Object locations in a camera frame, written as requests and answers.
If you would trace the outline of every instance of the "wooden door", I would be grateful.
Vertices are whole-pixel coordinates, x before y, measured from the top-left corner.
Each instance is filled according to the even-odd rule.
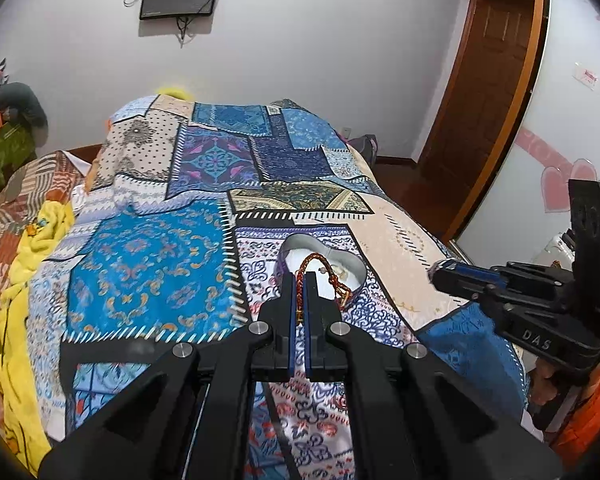
[[[476,183],[502,129],[534,15],[534,0],[472,0],[472,7],[453,88],[447,89],[419,164],[423,176],[458,205]]]

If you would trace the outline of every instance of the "yellow cloth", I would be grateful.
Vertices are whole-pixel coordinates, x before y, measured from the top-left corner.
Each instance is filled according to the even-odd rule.
[[[69,202],[43,203],[37,227],[22,234],[9,269],[11,286],[0,296],[0,393],[4,401],[5,440],[34,475],[51,450],[40,421],[33,371],[27,351],[25,320],[29,315],[27,282],[74,224]]]

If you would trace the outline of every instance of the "wooden floor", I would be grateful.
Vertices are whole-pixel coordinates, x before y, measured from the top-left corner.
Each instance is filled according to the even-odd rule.
[[[389,198],[438,237],[445,233],[462,205],[458,198],[424,179],[417,168],[376,164],[373,172]]]

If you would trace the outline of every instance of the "orange sleeve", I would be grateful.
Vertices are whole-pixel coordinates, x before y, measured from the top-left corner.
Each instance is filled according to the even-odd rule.
[[[552,449],[565,468],[572,468],[600,431],[600,384],[589,400],[573,414]]]

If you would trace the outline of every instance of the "heart decoration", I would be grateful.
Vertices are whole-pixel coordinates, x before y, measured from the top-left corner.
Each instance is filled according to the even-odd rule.
[[[542,198],[544,200],[545,213],[566,212],[570,209],[569,187],[570,178],[579,180],[597,180],[596,168],[588,160],[579,158],[571,167],[571,173],[567,176],[565,172],[549,166],[544,168],[540,178]]]

